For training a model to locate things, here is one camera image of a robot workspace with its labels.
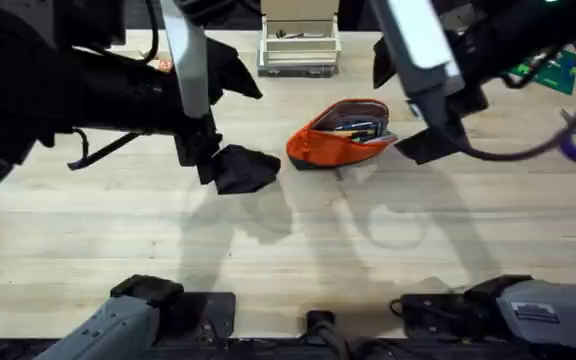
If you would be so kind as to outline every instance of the light wood surface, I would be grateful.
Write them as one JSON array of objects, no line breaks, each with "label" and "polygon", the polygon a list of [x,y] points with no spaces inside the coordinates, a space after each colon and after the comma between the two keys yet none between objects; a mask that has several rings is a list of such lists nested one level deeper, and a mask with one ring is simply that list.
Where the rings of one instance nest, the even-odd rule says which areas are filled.
[{"label": "light wood surface", "polygon": [[[236,46],[251,72],[257,33],[212,35]],[[576,164],[551,152],[511,164],[456,155],[416,166],[395,150],[336,172],[298,172],[284,146],[330,104],[375,97],[390,129],[422,129],[396,80],[371,88],[378,34],[342,34],[332,79],[258,79],[262,100],[227,94],[215,107],[224,143],[283,161],[257,194],[219,197],[177,165],[171,138],[144,137],[71,173],[76,136],[37,146],[0,188],[0,337],[60,337],[134,274],[191,291],[237,294],[238,336],[300,331],[309,309],[336,311],[346,330],[399,333],[388,301],[410,291],[460,288],[504,273],[576,283]],[[120,51],[146,52],[130,34]],[[563,125],[573,97],[540,86],[485,88],[492,107],[466,121],[474,145],[527,147]],[[118,134],[90,131],[93,147]]]}]

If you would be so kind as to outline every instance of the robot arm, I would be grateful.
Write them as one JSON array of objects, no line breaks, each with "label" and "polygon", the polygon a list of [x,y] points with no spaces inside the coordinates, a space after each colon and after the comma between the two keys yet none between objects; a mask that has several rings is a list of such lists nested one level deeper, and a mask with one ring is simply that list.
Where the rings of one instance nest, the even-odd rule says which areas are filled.
[{"label": "robot arm", "polygon": [[515,154],[490,154],[473,149],[461,119],[483,111],[488,102],[481,86],[501,77],[508,87],[526,86],[534,73],[514,83],[504,73],[536,52],[551,48],[538,70],[559,50],[576,41],[574,0],[475,0],[487,16],[463,34],[444,32],[429,0],[373,0],[384,38],[375,47],[379,87],[395,73],[428,130],[398,145],[419,164],[455,152],[487,161],[519,161],[558,146],[576,128]]},{"label": "robot arm", "polygon": [[[201,183],[215,181],[220,194],[251,192],[274,181],[278,159],[240,146],[220,151],[222,136],[210,106],[224,90],[262,94],[237,51],[207,39],[202,24],[191,21],[202,19],[201,7],[185,16],[172,0],[162,2],[175,60],[171,73],[75,47],[103,50],[121,41],[122,22],[109,20],[123,18],[116,7],[121,3],[0,1],[0,181],[37,140],[52,147],[55,134],[81,128],[129,134],[101,153],[88,157],[85,149],[73,169],[138,135],[164,134],[174,137],[180,165],[197,167]],[[232,164],[243,167],[246,177]]]}]

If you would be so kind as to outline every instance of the metal bracket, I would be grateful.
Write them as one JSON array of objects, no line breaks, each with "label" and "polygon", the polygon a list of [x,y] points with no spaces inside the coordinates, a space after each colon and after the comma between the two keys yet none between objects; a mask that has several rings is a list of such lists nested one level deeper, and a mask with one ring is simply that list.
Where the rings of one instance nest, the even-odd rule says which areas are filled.
[{"label": "metal bracket", "polygon": [[201,119],[210,113],[204,30],[190,22],[174,0],[161,0],[161,10],[184,113]]}]

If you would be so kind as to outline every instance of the gray robot arm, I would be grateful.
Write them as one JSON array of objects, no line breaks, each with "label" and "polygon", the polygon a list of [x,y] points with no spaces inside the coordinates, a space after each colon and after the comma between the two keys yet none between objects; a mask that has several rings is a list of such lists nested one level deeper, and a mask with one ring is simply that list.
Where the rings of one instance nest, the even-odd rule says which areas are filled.
[{"label": "gray robot arm", "polygon": [[115,287],[86,322],[36,359],[136,359],[157,340],[161,311],[181,294],[180,284],[135,275]]}]

